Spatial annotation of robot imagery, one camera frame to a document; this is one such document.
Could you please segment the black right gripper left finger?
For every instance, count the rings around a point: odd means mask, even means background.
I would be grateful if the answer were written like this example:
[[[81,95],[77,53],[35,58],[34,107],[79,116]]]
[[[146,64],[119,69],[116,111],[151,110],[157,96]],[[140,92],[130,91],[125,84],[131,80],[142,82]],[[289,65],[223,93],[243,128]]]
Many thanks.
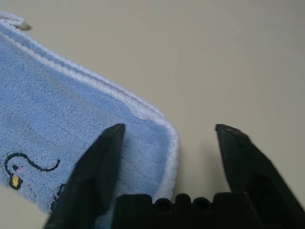
[[[125,124],[103,131],[77,162],[46,229],[92,229],[107,213],[119,173]]]

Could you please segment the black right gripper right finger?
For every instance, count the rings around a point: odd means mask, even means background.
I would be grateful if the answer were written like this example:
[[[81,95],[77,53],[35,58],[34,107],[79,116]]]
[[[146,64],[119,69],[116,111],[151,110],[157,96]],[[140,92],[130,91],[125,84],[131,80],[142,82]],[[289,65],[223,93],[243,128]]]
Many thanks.
[[[241,130],[215,126],[227,182],[245,192],[265,228],[303,229],[305,211],[282,176]]]

